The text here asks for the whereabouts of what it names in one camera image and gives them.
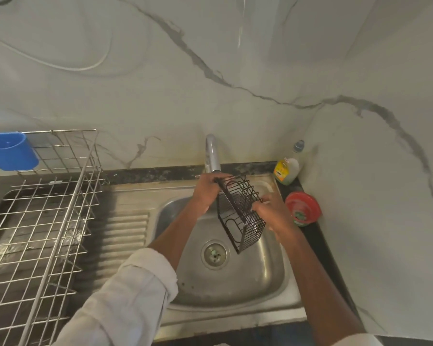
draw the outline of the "chrome faucet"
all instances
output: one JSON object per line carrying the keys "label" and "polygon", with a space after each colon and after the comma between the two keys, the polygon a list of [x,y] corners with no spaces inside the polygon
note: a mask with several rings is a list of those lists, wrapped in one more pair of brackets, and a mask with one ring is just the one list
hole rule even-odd
{"label": "chrome faucet", "polygon": [[221,165],[218,158],[217,139],[212,134],[205,138],[205,172],[220,173]]}

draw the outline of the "wall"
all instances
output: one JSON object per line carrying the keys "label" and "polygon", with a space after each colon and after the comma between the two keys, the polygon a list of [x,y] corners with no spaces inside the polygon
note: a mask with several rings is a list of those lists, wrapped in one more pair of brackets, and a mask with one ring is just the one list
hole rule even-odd
{"label": "wall", "polygon": [[433,0],[377,0],[308,92],[300,180],[367,330],[433,340]]}
{"label": "wall", "polygon": [[0,130],[96,128],[106,169],[274,160],[312,117],[374,0],[13,0],[0,7]]}

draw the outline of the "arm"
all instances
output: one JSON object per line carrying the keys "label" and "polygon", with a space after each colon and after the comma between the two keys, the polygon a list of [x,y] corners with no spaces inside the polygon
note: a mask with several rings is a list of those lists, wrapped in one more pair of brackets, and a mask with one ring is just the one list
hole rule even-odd
{"label": "arm", "polygon": [[269,203],[257,202],[253,208],[275,232],[289,256],[315,342],[319,346],[331,346],[347,336],[365,333],[294,224],[280,195],[270,193],[262,199]]}
{"label": "arm", "polygon": [[176,271],[186,242],[197,219],[205,214],[220,192],[213,180],[230,176],[227,173],[204,173],[200,175],[194,194],[178,217],[149,247],[161,253]]}
{"label": "arm", "polygon": [[179,216],[87,299],[53,346],[149,346],[162,313],[178,293],[175,271],[186,241],[220,191],[213,179],[227,176],[203,174]]}

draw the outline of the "white shirt sleeve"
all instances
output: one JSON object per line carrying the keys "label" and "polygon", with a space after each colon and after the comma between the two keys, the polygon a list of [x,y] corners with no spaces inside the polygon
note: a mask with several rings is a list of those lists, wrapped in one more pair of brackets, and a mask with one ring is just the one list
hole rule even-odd
{"label": "white shirt sleeve", "polygon": [[53,345],[150,346],[177,293],[176,273],[167,259],[140,249],[87,299]]}
{"label": "white shirt sleeve", "polygon": [[332,346],[382,346],[382,344],[373,335],[354,334],[347,336]]}

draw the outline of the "red lid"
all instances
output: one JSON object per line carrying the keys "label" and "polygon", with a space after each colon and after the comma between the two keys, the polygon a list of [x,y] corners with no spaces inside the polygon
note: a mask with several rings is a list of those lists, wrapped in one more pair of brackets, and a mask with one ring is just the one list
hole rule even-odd
{"label": "red lid", "polygon": [[285,205],[299,226],[317,221],[322,213],[316,199],[305,192],[290,193],[285,199]]}

